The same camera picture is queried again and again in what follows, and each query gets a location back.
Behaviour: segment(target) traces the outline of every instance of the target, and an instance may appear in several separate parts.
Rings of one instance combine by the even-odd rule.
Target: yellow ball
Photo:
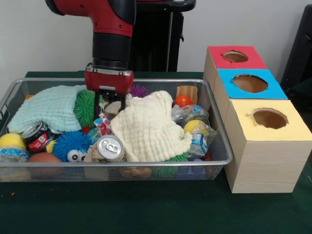
[[[22,149],[26,149],[23,138],[16,133],[8,133],[0,137],[0,147],[18,146]]]
[[[52,153],[54,144],[55,144],[55,140],[52,140],[52,141],[47,145],[47,147],[46,147],[47,153]]]
[[[191,120],[189,121],[185,126],[184,126],[184,132],[189,132],[189,133],[202,133],[204,136],[207,136],[209,134],[209,131],[206,127],[206,124],[198,119]]]

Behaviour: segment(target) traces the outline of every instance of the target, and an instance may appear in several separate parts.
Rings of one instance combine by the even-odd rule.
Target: white wall
[[[202,71],[207,45],[253,45],[278,80],[311,0],[197,0],[184,14],[179,71]]]
[[[185,13],[179,71],[203,71],[208,44],[254,45],[281,78],[310,0],[197,0]],[[58,16],[44,0],[1,0],[0,97],[27,71],[76,71],[91,61],[89,19]]]

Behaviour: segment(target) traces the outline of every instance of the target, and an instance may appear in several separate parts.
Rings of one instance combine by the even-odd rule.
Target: basket rim
[[[6,105],[8,99],[10,98],[15,87],[23,82],[32,82],[32,81],[82,81],[84,82],[84,78],[19,78],[13,81],[4,94],[2,100],[0,101],[0,110]],[[0,168],[3,167],[169,167],[169,166],[221,166],[229,164],[234,155],[233,151],[226,134],[224,125],[221,120],[221,116],[219,110],[217,108],[215,98],[213,96],[210,85],[202,80],[202,79],[154,79],[154,78],[140,78],[134,79],[134,82],[194,82],[201,83],[206,87],[211,107],[216,115],[216,121],[219,126],[219,131],[224,143],[224,146],[227,151],[227,159],[221,161],[203,161],[203,162],[113,162],[113,163],[98,163],[98,162],[84,162],[84,163],[76,163],[76,162],[61,162],[61,163],[35,163],[35,162],[6,162],[0,163]]]

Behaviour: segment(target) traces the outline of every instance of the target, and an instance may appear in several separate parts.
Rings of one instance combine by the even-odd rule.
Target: red box top
[[[267,69],[252,46],[208,46],[217,69]]]

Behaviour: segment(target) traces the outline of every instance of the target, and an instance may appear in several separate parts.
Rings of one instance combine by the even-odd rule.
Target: circular hole
[[[248,92],[248,93],[260,93],[268,88],[268,83],[263,79],[253,75],[239,75],[234,77],[234,84]]]
[[[247,55],[243,54],[242,52],[238,52],[238,51],[229,51],[226,52],[223,57],[230,62],[247,62],[248,61],[248,57]]]
[[[257,124],[263,125],[266,128],[279,129],[285,127],[288,123],[286,116],[270,108],[255,110],[251,115],[254,117]]]

